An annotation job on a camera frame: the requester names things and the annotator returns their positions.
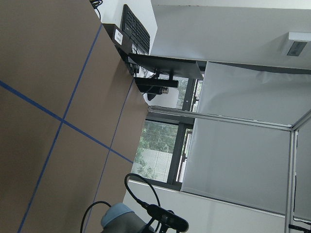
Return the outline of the black computer monitor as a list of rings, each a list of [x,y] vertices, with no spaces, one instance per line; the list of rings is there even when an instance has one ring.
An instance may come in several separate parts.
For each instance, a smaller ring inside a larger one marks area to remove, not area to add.
[[[129,57],[136,64],[153,73],[166,74],[181,78],[202,80],[203,76],[195,60],[151,56],[130,53]]]

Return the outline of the black box with white label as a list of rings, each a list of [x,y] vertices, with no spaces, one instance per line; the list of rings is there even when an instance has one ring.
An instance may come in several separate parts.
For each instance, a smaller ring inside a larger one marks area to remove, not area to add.
[[[132,53],[133,42],[117,25],[115,24],[102,24],[115,45],[117,51],[121,54],[128,55]]]

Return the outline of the black keyboard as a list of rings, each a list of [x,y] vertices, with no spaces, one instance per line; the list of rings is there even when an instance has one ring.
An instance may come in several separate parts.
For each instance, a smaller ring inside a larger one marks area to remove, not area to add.
[[[121,29],[144,53],[149,54],[150,35],[127,4],[123,5]]]

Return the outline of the aluminium frame post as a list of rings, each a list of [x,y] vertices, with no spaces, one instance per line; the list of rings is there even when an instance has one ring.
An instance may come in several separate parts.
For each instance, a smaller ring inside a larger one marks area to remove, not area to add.
[[[297,150],[297,137],[299,129],[304,126],[311,119],[311,112],[307,111],[301,118],[299,118],[293,124],[279,124],[265,121],[259,121],[255,119],[244,119],[230,116],[222,116],[217,114],[202,114],[195,113],[186,110],[166,108],[160,106],[149,106],[148,112],[166,114],[178,117],[191,117],[207,120],[215,120],[221,122],[235,123],[250,125],[268,129],[275,129],[280,131],[289,132],[289,160],[288,160],[288,175],[287,175],[287,200],[286,200],[286,212],[285,212],[285,226],[284,232],[290,233],[292,230],[300,231],[303,233],[309,233],[311,230],[293,224],[294,222],[294,188],[296,187],[296,150]]]

